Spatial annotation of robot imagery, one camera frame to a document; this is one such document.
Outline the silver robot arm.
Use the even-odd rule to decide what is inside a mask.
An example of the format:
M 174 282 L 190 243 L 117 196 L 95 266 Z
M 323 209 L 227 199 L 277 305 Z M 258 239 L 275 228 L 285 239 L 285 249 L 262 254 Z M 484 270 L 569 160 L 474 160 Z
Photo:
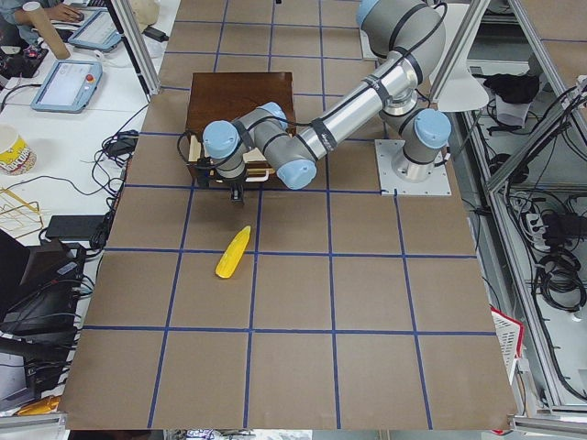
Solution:
M 422 182 L 438 166 L 437 155 L 451 133 L 448 117 L 418 104 L 417 87 L 437 67 L 446 42 L 448 6 L 424 1 L 362 1 L 357 23 L 382 64 L 333 108 L 295 135 L 274 102 L 256 107 L 231 122 L 205 127 L 203 146 L 211 160 L 205 176 L 226 183 L 235 201 L 248 176 L 244 155 L 257 149 L 290 189 L 307 186 L 316 164 L 339 143 L 379 116 L 403 138 L 392 160 L 393 172 L 407 182 Z

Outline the person's hand on mouse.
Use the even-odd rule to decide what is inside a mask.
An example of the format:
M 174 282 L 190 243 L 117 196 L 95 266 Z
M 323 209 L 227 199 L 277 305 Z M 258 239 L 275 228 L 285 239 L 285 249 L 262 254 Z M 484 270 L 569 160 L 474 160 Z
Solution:
M 80 23 L 84 20 L 84 15 L 79 9 L 64 3 L 46 8 L 45 11 L 52 21 Z

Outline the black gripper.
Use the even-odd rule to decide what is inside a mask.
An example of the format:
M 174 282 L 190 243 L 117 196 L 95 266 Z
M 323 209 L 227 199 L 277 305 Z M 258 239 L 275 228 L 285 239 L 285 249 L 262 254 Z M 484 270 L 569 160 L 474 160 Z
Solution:
M 244 203 L 244 183 L 247 170 L 244 160 L 240 156 L 235 158 L 215 159 L 210 157 L 199 158 L 195 163 L 197 185 L 209 189 L 212 181 L 220 181 L 228 186 L 230 200 Z

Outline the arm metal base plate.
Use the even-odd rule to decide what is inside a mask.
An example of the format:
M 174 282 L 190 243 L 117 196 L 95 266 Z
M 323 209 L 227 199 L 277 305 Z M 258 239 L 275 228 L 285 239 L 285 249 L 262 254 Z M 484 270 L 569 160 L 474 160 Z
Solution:
M 404 156 L 404 141 L 376 139 L 375 156 L 384 196 L 451 196 L 441 151 L 425 165 L 414 164 Z

